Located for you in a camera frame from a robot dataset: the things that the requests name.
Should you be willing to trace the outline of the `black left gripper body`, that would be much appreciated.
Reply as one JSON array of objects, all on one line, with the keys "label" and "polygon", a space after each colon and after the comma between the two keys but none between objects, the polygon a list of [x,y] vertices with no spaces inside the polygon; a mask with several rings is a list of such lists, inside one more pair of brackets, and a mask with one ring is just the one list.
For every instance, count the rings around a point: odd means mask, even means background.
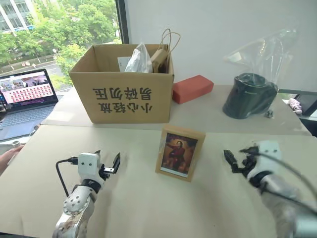
[{"label": "black left gripper body", "polygon": [[105,167],[104,164],[101,165],[101,168],[99,169],[99,176],[103,179],[103,180],[107,180],[111,174],[116,174],[116,168],[108,168]]}]

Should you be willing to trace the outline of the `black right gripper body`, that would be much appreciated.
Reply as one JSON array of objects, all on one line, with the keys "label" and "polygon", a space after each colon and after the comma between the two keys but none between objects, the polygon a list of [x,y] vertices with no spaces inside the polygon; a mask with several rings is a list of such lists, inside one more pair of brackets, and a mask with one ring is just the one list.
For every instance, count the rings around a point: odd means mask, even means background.
[{"label": "black right gripper body", "polygon": [[247,155],[246,159],[242,161],[242,164],[244,167],[238,167],[238,162],[235,157],[233,157],[234,163],[231,167],[231,171],[234,174],[242,174],[245,178],[248,176],[250,171],[255,167],[256,165],[256,159],[253,155]]}]

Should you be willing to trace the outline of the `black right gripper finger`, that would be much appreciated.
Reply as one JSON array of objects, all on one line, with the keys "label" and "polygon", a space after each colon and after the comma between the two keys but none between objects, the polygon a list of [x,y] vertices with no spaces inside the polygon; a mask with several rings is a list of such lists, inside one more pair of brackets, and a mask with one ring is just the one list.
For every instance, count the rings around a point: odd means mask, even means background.
[{"label": "black right gripper finger", "polygon": [[223,153],[224,153],[225,160],[231,166],[231,170],[233,172],[238,171],[237,160],[234,157],[233,153],[230,150],[224,150]]},{"label": "black right gripper finger", "polygon": [[252,146],[252,147],[249,147],[249,148],[241,149],[239,152],[245,153],[245,154],[250,154],[250,155],[258,155],[259,154],[259,148],[258,148],[258,146]]}]

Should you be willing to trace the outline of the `person's bare hand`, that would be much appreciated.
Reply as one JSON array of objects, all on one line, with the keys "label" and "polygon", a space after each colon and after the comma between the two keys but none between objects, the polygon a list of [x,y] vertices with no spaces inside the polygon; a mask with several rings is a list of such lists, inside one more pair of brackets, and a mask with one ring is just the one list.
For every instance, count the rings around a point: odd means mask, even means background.
[{"label": "person's bare hand", "polygon": [[1,156],[0,156],[0,174],[1,175],[8,167],[9,161],[15,155],[17,155],[22,150],[23,147],[24,147],[24,145],[20,145],[19,147],[12,148],[12,149],[6,151],[5,153],[1,154]]}]

